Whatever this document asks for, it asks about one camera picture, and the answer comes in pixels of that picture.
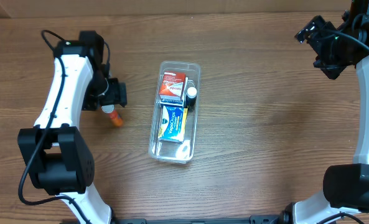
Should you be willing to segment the orange tablet tube white cap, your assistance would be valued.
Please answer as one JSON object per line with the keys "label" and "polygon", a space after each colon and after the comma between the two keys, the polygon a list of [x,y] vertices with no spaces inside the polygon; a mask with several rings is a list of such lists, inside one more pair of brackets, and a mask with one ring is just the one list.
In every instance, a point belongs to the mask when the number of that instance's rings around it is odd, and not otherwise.
{"label": "orange tablet tube white cap", "polygon": [[123,119],[115,110],[114,105],[104,105],[101,107],[102,111],[106,113],[109,117],[111,122],[116,126],[120,127],[123,125]]}

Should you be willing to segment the white blue plaster box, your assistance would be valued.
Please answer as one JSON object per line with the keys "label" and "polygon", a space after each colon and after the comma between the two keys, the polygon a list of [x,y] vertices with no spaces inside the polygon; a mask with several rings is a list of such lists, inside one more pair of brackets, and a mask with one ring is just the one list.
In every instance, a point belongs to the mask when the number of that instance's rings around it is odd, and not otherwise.
{"label": "white blue plaster box", "polygon": [[165,106],[175,106],[175,107],[184,107],[184,100],[169,100],[169,99],[160,99],[160,104]]}

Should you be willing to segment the red white medicine box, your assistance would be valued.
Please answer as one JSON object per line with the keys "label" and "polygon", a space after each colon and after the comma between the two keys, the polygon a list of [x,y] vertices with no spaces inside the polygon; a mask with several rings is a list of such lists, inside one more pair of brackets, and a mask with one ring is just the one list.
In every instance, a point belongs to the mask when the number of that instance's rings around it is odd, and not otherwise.
{"label": "red white medicine box", "polygon": [[166,100],[180,100],[184,92],[185,79],[185,73],[164,72],[159,96]]}

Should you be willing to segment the blue yellow VapoDrops box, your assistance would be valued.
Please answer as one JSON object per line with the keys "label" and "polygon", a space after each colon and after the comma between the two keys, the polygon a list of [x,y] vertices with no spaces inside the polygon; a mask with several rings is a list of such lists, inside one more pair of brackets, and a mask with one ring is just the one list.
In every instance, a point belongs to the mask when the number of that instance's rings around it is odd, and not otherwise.
{"label": "blue yellow VapoDrops box", "polygon": [[158,140],[183,142],[187,113],[187,108],[163,106],[162,118],[158,131]]}

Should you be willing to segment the dark syrup bottle white cap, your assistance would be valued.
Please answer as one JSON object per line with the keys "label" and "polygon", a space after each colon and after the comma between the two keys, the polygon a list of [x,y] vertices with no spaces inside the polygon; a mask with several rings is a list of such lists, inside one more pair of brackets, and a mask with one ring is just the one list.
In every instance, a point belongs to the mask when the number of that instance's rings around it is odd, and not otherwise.
{"label": "dark syrup bottle white cap", "polygon": [[194,108],[197,99],[197,89],[196,87],[189,87],[186,92],[186,108],[191,111]]}

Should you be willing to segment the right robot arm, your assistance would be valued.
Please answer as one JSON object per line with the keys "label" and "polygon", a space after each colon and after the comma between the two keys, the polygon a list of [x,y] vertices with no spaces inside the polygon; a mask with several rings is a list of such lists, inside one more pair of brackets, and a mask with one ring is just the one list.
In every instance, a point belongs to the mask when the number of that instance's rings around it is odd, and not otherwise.
{"label": "right robot arm", "polygon": [[316,53],[313,63],[335,80],[354,67],[360,93],[357,145],[352,162],[330,166],[322,190],[293,202],[279,215],[252,216],[251,223],[336,223],[349,218],[361,223],[359,214],[369,213],[369,0],[353,0],[335,27],[322,16],[313,17],[294,37]]}

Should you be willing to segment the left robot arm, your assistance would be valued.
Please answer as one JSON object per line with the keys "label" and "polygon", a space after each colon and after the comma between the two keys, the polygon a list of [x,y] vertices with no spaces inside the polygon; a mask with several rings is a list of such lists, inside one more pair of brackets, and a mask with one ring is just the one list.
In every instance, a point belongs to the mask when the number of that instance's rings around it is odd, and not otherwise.
{"label": "left robot arm", "polygon": [[79,127],[82,111],[98,108],[120,126],[114,107],[126,106],[126,85],[111,77],[110,60],[103,59],[110,47],[94,30],[60,38],[50,49],[55,68],[45,106],[33,128],[17,136],[26,165],[19,200],[30,206],[61,200],[79,223],[117,223],[94,185],[95,161]]}

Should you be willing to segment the clear plastic container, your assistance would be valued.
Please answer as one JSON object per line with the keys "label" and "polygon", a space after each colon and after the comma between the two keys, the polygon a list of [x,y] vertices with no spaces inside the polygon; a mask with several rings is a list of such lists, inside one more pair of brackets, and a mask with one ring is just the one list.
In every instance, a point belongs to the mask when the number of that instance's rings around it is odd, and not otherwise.
{"label": "clear plastic container", "polygon": [[152,158],[186,164],[193,157],[200,77],[196,63],[161,63],[149,137]]}

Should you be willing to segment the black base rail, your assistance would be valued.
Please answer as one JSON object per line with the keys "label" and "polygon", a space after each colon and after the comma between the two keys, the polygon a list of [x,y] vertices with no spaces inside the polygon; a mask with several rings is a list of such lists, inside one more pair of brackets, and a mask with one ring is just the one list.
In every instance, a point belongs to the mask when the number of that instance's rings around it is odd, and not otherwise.
{"label": "black base rail", "polygon": [[144,218],[113,219],[112,224],[277,224],[279,215],[252,215],[249,218],[207,218],[146,220]]}

